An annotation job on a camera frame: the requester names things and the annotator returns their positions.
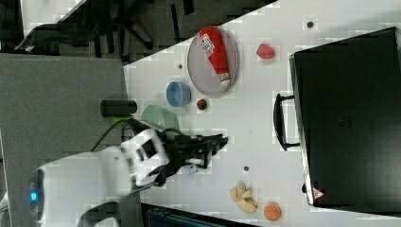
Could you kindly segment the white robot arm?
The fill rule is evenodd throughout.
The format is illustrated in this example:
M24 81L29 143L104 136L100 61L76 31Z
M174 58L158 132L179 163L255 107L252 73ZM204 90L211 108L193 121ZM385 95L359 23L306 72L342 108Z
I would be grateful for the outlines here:
M119 225L119 203L184 166L206 168L228 143L221 135L187 136L146 129L119 146L82 152L38 167L29 181L31 216L38 227Z

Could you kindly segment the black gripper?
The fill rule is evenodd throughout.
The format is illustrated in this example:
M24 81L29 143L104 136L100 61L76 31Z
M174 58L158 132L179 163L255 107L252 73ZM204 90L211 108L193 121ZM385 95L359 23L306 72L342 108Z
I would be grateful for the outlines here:
M169 159L164 168L167 177L175 175L183 166L194 165L206 169L211 156L228 144L228 137L222 133L209 136L190 137L175 135L166 140L166 152Z

